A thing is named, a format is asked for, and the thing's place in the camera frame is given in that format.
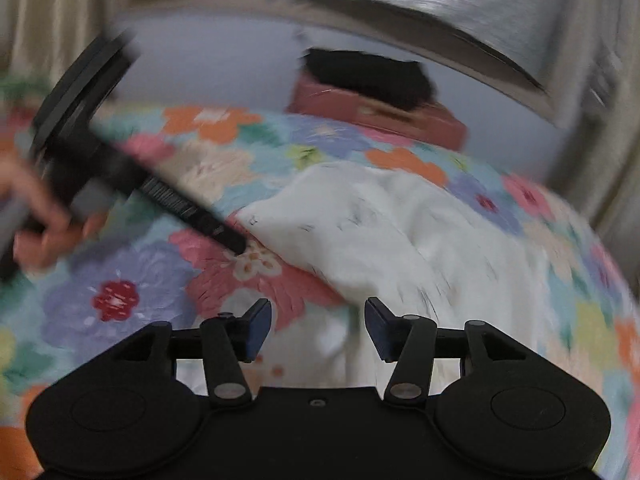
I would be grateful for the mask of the person's left hand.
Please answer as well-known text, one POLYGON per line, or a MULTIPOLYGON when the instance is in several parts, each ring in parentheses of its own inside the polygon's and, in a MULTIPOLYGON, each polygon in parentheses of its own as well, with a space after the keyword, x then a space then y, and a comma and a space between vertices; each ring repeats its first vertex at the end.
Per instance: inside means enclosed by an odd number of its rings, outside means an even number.
POLYGON ((108 212, 92 214, 74 223, 70 213, 54 198, 43 178, 17 152, 1 153, 1 197, 17 197, 44 225, 42 234, 22 229, 14 235, 13 259, 23 269, 43 270, 93 238, 105 226, 108 212))

